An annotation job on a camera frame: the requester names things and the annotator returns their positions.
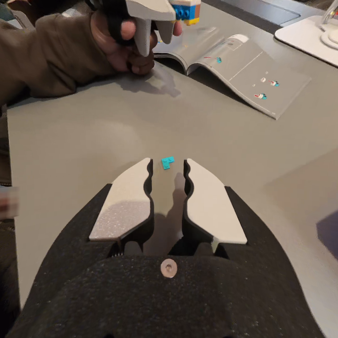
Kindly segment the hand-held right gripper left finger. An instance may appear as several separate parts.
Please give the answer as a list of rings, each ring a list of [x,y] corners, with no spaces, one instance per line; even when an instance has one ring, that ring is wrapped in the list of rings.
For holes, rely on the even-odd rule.
[[[154,204],[150,197],[153,160],[144,158],[121,173],[108,191],[89,240],[121,241],[140,226],[152,222]]]

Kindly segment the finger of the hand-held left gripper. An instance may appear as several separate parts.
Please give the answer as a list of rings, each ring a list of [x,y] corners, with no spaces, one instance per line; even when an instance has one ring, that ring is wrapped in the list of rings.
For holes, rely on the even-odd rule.
[[[152,21],[175,21],[176,12],[167,0],[127,0],[131,17]]]

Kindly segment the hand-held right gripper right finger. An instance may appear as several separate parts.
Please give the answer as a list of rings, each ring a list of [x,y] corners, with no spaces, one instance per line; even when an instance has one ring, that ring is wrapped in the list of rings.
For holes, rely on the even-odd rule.
[[[247,237],[222,181],[191,158],[184,160],[184,178],[183,239],[194,246],[246,245]]]

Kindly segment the multicolour toy brick assembly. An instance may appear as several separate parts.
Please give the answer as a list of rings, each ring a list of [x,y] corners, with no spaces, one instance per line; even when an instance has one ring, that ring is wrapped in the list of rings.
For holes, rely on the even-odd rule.
[[[201,0],[169,0],[176,13],[176,20],[183,21],[187,26],[199,22]]]

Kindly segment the person's left forearm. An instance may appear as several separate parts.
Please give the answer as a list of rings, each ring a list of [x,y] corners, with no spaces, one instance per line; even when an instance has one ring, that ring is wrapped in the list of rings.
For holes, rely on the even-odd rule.
[[[31,31],[1,20],[1,107],[25,89],[38,98],[60,97],[73,94],[77,85],[116,73],[94,40],[92,17],[47,15]]]

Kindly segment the grey desk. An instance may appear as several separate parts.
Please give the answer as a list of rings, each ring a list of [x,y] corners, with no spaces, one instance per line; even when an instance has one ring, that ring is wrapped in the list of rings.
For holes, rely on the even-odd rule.
[[[155,232],[145,250],[179,238],[183,161],[230,186],[271,229],[294,266],[326,337],[337,337],[337,68],[203,3],[202,26],[244,34],[279,64],[311,77],[278,119],[238,101],[205,70],[192,77],[156,64],[148,78],[121,75],[74,95],[29,98],[7,111],[20,305],[48,249],[107,183],[154,160]],[[174,157],[164,170],[161,159]]]

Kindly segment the person's left hand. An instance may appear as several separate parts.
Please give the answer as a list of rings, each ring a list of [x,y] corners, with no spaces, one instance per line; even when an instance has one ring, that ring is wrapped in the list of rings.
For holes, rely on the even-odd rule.
[[[129,71],[136,75],[146,75],[154,68],[155,61],[152,51],[147,57],[144,57],[136,47],[122,46],[110,36],[107,17],[101,11],[96,11],[91,16],[91,33],[115,71]]]

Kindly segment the grey instruction booklet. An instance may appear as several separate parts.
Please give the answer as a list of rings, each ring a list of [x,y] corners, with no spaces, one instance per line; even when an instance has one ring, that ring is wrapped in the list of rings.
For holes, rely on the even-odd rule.
[[[157,58],[177,60],[190,75],[203,67],[239,98],[278,120],[311,78],[280,65],[251,38],[224,36],[216,27],[184,27],[169,44],[158,35]]]

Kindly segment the white flat stand base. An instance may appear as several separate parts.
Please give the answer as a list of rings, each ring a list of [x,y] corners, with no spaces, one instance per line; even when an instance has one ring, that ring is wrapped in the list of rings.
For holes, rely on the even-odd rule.
[[[321,25],[314,15],[277,30],[275,38],[332,66],[338,66],[337,16]]]

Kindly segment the clear glass vessel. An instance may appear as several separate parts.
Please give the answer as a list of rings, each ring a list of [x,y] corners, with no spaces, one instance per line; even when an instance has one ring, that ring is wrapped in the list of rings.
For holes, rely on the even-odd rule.
[[[334,0],[331,5],[328,7],[326,12],[323,14],[322,18],[320,19],[319,28],[322,31],[325,31],[327,28],[327,25],[335,18],[337,17],[337,11],[338,11],[338,1]]]

